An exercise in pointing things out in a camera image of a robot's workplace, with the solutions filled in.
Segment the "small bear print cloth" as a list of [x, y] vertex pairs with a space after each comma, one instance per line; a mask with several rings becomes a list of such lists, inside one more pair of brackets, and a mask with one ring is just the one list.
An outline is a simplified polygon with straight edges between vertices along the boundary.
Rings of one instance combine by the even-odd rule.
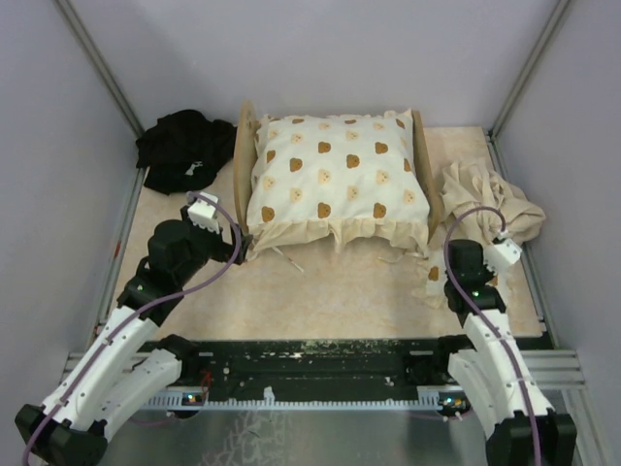
[[[507, 306], [512, 292], [508, 286], [508, 273], [494, 276], [487, 284], [495, 287]], [[447, 281], [445, 265], [441, 254], [430, 256], [415, 265], [414, 283], [411, 293], [432, 309], [447, 307], [444, 285]]]

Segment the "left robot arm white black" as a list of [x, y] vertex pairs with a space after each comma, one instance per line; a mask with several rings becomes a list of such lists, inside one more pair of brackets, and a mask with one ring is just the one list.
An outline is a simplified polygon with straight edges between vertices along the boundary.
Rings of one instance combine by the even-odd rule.
[[242, 261], [247, 240], [231, 223], [232, 243], [189, 218], [154, 228], [135, 276], [71, 374], [41, 404], [24, 405], [15, 418], [25, 443], [22, 464], [37, 455], [49, 465], [96, 465], [118, 430], [164, 387], [195, 383], [202, 362], [195, 344], [178, 335], [162, 339], [123, 376], [122, 370], [192, 287], [188, 282], [209, 261], [225, 268]]

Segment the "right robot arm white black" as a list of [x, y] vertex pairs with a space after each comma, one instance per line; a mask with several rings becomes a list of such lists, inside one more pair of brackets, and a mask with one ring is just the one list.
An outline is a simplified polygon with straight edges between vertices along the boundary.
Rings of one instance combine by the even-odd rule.
[[485, 434], [490, 465], [570, 465], [577, 429], [532, 377], [510, 330], [506, 306], [491, 285], [483, 246], [451, 240], [444, 246], [444, 294], [466, 332], [462, 349], [433, 361], [435, 376], [458, 383]]

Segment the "cream crumpled blanket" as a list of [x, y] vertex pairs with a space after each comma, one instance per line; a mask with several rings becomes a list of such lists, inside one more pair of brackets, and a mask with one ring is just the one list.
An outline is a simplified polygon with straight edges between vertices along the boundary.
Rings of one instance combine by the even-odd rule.
[[446, 218], [467, 216], [458, 230], [466, 237], [489, 244], [502, 229], [521, 245], [536, 238], [545, 221], [542, 208], [530, 202], [524, 192], [508, 183], [481, 159], [454, 162], [441, 171], [440, 196]]

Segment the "black cloth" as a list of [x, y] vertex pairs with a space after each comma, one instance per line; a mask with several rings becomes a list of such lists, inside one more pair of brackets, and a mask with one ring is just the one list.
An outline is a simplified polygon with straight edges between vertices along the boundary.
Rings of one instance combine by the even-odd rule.
[[197, 110], [159, 118], [136, 141], [144, 187], [166, 195], [207, 188], [233, 158], [236, 136], [235, 125]]

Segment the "right aluminium corner rail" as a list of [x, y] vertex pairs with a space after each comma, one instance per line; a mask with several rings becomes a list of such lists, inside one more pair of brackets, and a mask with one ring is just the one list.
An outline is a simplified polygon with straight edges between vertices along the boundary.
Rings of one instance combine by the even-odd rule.
[[554, 8], [531, 48], [516, 80], [510, 88], [493, 125], [487, 132], [487, 136], [491, 142], [496, 142], [507, 126], [517, 104], [541, 65], [545, 54], [567, 20], [573, 4], [574, 1], [572, 0], [558, 0], [554, 3]]

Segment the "aluminium corner rail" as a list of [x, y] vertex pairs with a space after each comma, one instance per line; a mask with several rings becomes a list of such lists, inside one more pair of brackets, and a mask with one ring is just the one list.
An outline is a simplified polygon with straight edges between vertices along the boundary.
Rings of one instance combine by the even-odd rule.
[[58, 12], [62, 14], [72, 34], [77, 39], [102, 84], [113, 98], [115, 105], [120, 110], [125, 121], [137, 137], [142, 136], [145, 129], [137, 113], [115, 78], [103, 53], [99, 50], [94, 39], [87, 30], [73, 2], [69, 0], [60, 0], [55, 1], [55, 5]]
[[531, 48], [516, 80], [510, 88], [493, 125], [487, 132], [487, 136], [491, 142], [496, 142], [507, 126], [517, 104], [541, 65], [545, 54], [567, 20], [573, 4], [574, 1], [572, 0], [558, 0], [554, 3], [554, 8]]

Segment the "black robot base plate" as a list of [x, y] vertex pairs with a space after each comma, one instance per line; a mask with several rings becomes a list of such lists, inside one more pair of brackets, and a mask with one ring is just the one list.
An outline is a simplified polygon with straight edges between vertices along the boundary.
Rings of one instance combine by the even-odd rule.
[[204, 388], [212, 401], [415, 401], [421, 386], [453, 385], [448, 341], [203, 341], [177, 387]]

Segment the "left aluminium corner rail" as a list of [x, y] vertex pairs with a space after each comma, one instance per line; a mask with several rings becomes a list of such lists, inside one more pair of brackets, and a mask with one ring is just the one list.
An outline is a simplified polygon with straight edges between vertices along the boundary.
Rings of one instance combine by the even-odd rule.
[[145, 129], [137, 113], [115, 78], [103, 53], [99, 50], [94, 39], [87, 30], [73, 2], [69, 0], [60, 0], [55, 1], [55, 5], [58, 12], [62, 14], [72, 34], [77, 39], [102, 84], [113, 98], [115, 105], [120, 110], [125, 121], [137, 137], [142, 136]]

